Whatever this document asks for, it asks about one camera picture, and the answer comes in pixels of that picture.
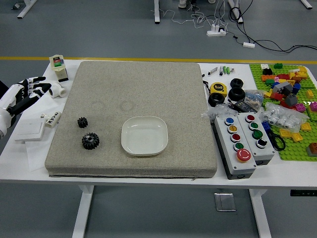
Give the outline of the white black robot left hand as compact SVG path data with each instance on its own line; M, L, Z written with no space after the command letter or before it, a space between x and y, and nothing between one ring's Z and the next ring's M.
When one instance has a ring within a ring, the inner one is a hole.
M34 105L49 91L52 85L45 80L44 76L31 77L7 87L0 99L1 138L14 125L18 114Z

